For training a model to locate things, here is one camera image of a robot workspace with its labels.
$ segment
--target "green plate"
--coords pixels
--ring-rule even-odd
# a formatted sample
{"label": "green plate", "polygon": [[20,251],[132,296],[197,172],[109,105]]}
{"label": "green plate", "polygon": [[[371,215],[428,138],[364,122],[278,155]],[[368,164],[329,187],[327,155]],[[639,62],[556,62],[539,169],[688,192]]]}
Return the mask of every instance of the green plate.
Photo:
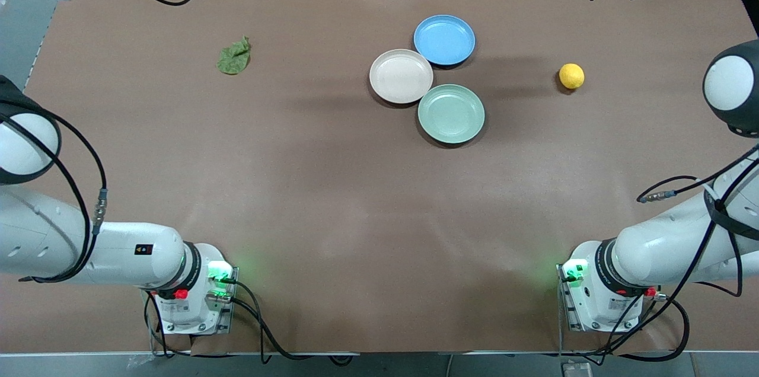
{"label": "green plate", "polygon": [[419,102],[419,123],[430,137],[444,143],[474,139],[485,124],[485,107],[477,94],[460,85],[438,85]]}

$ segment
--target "white plate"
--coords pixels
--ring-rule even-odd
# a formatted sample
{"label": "white plate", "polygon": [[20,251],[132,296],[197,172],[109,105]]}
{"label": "white plate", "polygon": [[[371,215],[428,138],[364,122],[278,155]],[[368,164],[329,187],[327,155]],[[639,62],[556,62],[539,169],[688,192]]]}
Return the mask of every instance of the white plate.
{"label": "white plate", "polygon": [[397,104],[413,103],[432,86],[432,67],[420,53],[391,50],[378,56],[369,70],[372,88],[381,98]]}

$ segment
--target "plate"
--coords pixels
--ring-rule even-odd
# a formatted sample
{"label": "plate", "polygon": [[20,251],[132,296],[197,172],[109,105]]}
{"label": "plate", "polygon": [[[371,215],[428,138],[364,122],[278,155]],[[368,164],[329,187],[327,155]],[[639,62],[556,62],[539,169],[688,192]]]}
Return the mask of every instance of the plate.
{"label": "plate", "polygon": [[432,86],[429,62],[412,50],[391,50],[374,60],[369,82],[381,98],[397,104],[419,100]]}
{"label": "plate", "polygon": [[456,144],[474,139],[485,124],[477,94],[460,85],[438,85],[419,102],[419,123],[430,137]]}
{"label": "plate", "polygon": [[474,51],[474,31],[466,21],[453,15],[433,15],[414,32],[414,46],[429,63],[452,66],[462,63]]}

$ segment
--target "green leaf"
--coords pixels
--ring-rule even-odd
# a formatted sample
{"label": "green leaf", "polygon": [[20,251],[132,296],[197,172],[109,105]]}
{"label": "green leaf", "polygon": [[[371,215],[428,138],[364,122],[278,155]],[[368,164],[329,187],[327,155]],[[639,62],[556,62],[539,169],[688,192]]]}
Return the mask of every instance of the green leaf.
{"label": "green leaf", "polygon": [[222,48],[216,67],[225,74],[236,75],[247,67],[249,61],[250,42],[247,36],[243,36],[242,40],[235,42],[231,47]]}

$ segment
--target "plate rim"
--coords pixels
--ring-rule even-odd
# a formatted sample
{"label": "plate rim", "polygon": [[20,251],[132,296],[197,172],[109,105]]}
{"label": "plate rim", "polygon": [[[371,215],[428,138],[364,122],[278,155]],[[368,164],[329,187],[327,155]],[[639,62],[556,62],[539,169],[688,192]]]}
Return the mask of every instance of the plate rim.
{"label": "plate rim", "polygon": [[[474,134],[472,134],[472,136],[467,139],[456,141],[456,142],[447,141],[445,139],[440,139],[439,137],[434,136],[433,133],[430,132],[429,129],[425,126],[425,123],[423,122],[423,118],[422,118],[423,102],[425,101],[425,99],[436,94],[437,91],[435,90],[441,91],[441,90],[444,90],[444,88],[450,88],[450,87],[462,88],[466,91],[469,91],[469,93],[471,93],[471,95],[477,100],[477,104],[479,105],[480,109],[482,109],[482,123],[479,124],[477,130],[474,131]],[[474,139],[474,137],[477,137],[477,134],[479,134],[480,131],[482,131],[483,126],[485,126],[485,119],[486,119],[485,105],[483,104],[482,99],[480,99],[480,96],[478,96],[477,93],[475,93],[474,91],[472,91],[471,89],[463,85],[442,84],[442,85],[437,85],[433,87],[432,89],[428,91],[428,93],[425,94],[424,97],[421,98],[421,101],[419,102],[419,106],[417,107],[417,118],[419,120],[419,124],[421,125],[422,129],[426,132],[426,134],[428,134],[428,136],[432,137],[433,139],[439,142],[447,143],[450,145],[456,145],[456,144],[461,144],[461,143],[468,142],[469,140]]]}
{"label": "plate rim", "polygon": [[[455,62],[434,61],[434,60],[431,60],[431,59],[427,58],[422,53],[420,53],[420,50],[419,50],[419,41],[418,41],[418,37],[419,37],[419,34],[421,32],[420,29],[422,28],[422,26],[428,24],[429,21],[433,20],[434,18],[447,18],[449,22],[451,20],[455,20],[455,21],[457,21],[458,23],[461,23],[461,25],[464,26],[464,30],[466,31],[467,36],[471,37],[471,49],[469,50],[469,52],[467,53],[467,56],[463,60],[461,60],[461,61],[455,61]],[[433,63],[433,64],[439,64],[441,66],[451,66],[453,64],[459,64],[459,63],[461,63],[463,61],[466,61],[466,59],[469,58],[472,55],[472,53],[474,53],[474,48],[477,47],[477,35],[474,34],[474,29],[472,29],[471,26],[469,25],[469,23],[467,23],[466,21],[464,21],[463,18],[457,17],[457,16],[452,15],[452,14],[436,14],[436,15],[431,15],[428,18],[425,18],[424,20],[422,20],[417,25],[417,28],[414,30],[414,47],[417,49],[417,52],[420,53],[421,56],[423,56],[425,59],[427,59],[431,63]]]}
{"label": "plate rim", "polygon": [[[388,59],[387,56],[390,55],[391,53],[401,53],[402,55],[411,56],[419,63],[422,63],[423,69],[425,70],[425,75],[429,75],[429,85],[428,87],[426,87],[426,91],[422,93],[419,98],[412,99],[411,101],[393,101],[383,96],[382,94],[380,94],[379,91],[377,91],[377,86],[374,84],[374,76],[372,76],[372,74],[377,73],[379,64],[384,63],[384,61],[387,61]],[[393,50],[385,51],[381,55],[377,56],[377,58],[375,58],[374,61],[372,62],[372,65],[369,67],[369,84],[371,85],[372,90],[374,90],[374,93],[376,93],[377,96],[379,96],[383,100],[388,101],[390,103],[409,104],[409,103],[414,103],[415,101],[420,101],[425,96],[425,94],[428,93],[431,88],[433,88],[432,85],[434,83],[435,83],[435,72],[433,71],[432,66],[429,64],[429,61],[425,58],[425,56],[421,55],[417,51],[409,50],[406,48],[396,48]]]}

